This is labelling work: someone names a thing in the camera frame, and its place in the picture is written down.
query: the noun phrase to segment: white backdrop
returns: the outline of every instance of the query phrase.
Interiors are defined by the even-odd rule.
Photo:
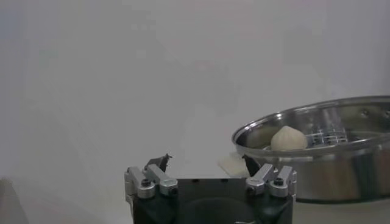
[[[388,0],[0,1],[0,221],[130,223],[128,166],[224,177],[240,125],[390,94],[389,22]]]

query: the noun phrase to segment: dumpling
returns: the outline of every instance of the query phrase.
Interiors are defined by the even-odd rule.
[[[289,126],[282,127],[271,139],[271,150],[294,150],[307,148],[306,136]]]

